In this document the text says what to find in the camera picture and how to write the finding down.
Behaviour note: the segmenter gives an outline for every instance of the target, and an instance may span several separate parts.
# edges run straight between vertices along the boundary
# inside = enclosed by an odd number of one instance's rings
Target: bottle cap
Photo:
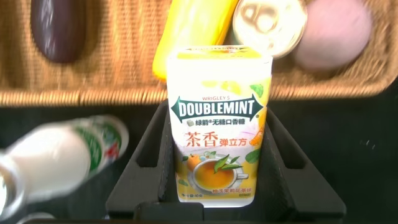
[[[0,221],[15,214],[25,202],[25,182],[7,156],[0,156]]]

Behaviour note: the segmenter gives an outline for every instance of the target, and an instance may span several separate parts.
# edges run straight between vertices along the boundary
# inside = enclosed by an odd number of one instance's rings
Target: product label
[[[271,74],[192,79],[167,82],[180,201],[253,198]]]
[[[76,126],[82,140],[87,145],[90,153],[90,172],[98,170],[99,166],[112,163],[119,157],[121,147],[121,135],[107,122],[93,122],[89,125],[83,123]]]
[[[261,58],[261,54],[245,46],[192,47],[178,53],[179,59]]]

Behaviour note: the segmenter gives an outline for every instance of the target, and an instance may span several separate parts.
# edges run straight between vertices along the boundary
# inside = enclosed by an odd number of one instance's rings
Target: doublemint logo
[[[262,108],[254,95],[243,100],[215,102],[187,101],[179,97],[172,106],[172,111],[182,123],[183,119],[214,115],[239,116],[252,120]]]

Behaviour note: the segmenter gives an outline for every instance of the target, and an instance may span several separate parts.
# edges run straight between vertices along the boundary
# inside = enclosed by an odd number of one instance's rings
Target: white plastic bottle
[[[41,125],[0,156],[0,220],[24,204],[67,195],[127,148],[125,125],[94,116]]]

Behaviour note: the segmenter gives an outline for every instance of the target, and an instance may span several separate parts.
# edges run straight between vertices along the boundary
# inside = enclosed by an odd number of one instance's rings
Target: yellow packaging
[[[245,46],[190,47],[167,64],[181,202],[242,207],[253,201],[272,57]]]
[[[223,44],[238,0],[173,0],[152,70],[166,79],[166,61],[177,48]]]

